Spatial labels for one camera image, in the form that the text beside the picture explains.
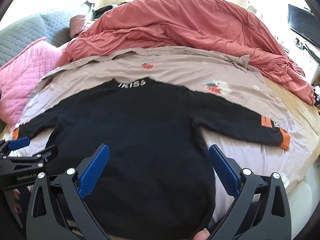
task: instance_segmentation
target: gray quilted cover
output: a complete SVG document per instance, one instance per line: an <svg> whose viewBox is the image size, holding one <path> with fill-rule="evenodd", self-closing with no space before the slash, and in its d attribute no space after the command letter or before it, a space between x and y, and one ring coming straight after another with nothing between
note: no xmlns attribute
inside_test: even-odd
<svg viewBox="0 0 320 240"><path fill-rule="evenodd" d="M0 31L0 66L19 54L31 42L46 37L56 47L70 41L69 21L77 14L88 13L88 7L51 10L21 19Z"/></svg>

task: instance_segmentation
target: metal bolt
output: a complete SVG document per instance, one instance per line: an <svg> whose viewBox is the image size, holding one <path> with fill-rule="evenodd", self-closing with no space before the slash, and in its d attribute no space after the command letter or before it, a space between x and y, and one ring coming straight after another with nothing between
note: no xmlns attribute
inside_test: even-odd
<svg viewBox="0 0 320 240"><path fill-rule="evenodd" d="M279 175L279 173L274 173L273 175L272 175L275 179L279 179L280 178L280 175Z"/></svg>
<svg viewBox="0 0 320 240"><path fill-rule="evenodd" d="M68 175L72 175L72 174L74 174L75 172L76 172L76 170L75 170L74 168L70 168L70 169L67 170L67 174L68 174Z"/></svg>
<svg viewBox="0 0 320 240"><path fill-rule="evenodd" d="M251 171L249 169L243 169L243 174L244 175L250 175L251 174Z"/></svg>
<svg viewBox="0 0 320 240"><path fill-rule="evenodd" d="M39 178L39 179L42 179L44 176L45 176L44 172L40 172L40 173L38 174L38 178Z"/></svg>

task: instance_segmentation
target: black sweatshirt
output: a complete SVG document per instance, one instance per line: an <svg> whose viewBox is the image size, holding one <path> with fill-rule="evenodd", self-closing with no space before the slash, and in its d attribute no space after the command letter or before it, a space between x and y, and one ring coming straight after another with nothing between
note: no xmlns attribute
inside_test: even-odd
<svg viewBox="0 0 320 240"><path fill-rule="evenodd" d="M109 162L85 198L103 229L128 239L182 239L206 227L215 207L201 126L282 148L290 139L240 105L149 78L81 91L21 125L19 137L32 139L54 127L47 147L55 144L59 155L46 165L50 175L76 167L107 144Z"/></svg>

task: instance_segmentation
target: television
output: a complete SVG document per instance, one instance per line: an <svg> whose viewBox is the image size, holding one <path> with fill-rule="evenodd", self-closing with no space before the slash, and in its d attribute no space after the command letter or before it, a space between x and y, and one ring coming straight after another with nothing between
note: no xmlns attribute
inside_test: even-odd
<svg viewBox="0 0 320 240"><path fill-rule="evenodd" d="M311 11L289 4L288 23L294 32L320 47L320 24Z"/></svg>

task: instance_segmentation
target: red blanket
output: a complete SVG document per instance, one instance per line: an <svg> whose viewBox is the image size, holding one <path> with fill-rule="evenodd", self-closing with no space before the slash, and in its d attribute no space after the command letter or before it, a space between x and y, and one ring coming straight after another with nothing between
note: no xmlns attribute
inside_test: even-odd
<svg viewBox="0 0 320 240"><path fill-rule="evenodd" d="M106 12L71 42L59 64L126 48L188 46L234 56L250 55L262 75L308 104L313 89L266 26L224 0L135 0Z"/></svg>

